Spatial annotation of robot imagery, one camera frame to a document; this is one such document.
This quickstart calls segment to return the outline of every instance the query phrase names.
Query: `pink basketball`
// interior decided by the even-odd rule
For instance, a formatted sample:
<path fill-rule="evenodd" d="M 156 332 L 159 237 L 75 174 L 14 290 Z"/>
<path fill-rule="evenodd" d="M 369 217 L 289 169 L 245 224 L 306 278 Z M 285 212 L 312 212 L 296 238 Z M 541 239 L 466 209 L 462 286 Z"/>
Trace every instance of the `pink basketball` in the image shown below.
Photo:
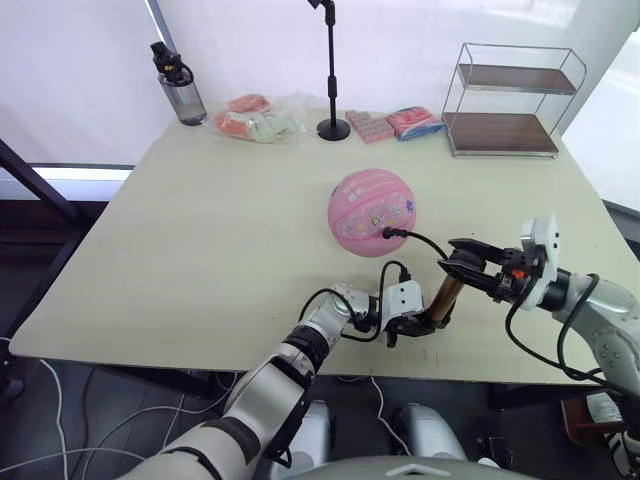
<path fill-rule="evenodd" d="M 344 248 L 379 257 L 400 248 L 406 238 L 382 238 L 386 227 L 413 229 L 415 201 L 397 175 L 370 168 L 347 176 L 329 200 L 329 228 Z"/>

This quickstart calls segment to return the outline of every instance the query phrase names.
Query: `metal shelf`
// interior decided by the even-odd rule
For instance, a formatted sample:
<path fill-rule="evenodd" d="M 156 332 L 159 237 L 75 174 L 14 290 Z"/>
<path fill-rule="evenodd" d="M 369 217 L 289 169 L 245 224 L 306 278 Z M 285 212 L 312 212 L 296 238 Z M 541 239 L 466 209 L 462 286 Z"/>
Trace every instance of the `metal shelf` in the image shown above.
<path fill-rule="evenodd" d="M 555 157 L 558 149 L 533 114 L 445 112 L 454 155 Z"/>
<path fill-rule="evenodd" d="M 458 64 L 458 75 L 469 90 L 575 95 L 576 88 L 562 70 L 502 65 Z"/>

